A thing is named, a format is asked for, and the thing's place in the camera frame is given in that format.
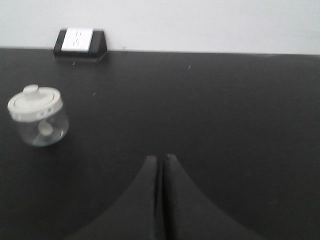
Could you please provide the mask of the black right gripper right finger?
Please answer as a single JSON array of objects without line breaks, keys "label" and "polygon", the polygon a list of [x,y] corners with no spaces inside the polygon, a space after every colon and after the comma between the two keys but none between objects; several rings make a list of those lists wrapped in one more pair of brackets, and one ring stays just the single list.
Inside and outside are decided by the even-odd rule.
[{"label": "black right gripper right finger", "polygon": [[162,209],[168,240],[260,240],[208,199],[174,154],[162,165]]}]

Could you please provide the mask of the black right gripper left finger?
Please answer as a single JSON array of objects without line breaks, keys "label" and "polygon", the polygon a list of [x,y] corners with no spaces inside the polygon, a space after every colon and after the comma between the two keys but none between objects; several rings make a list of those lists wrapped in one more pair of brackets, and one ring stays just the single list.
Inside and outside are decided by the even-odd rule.
[{"label": "black right gripper left finger", "polygon": [[139,173],[103,214],[68,240],[155,240],[159,162],[147,156]]}]

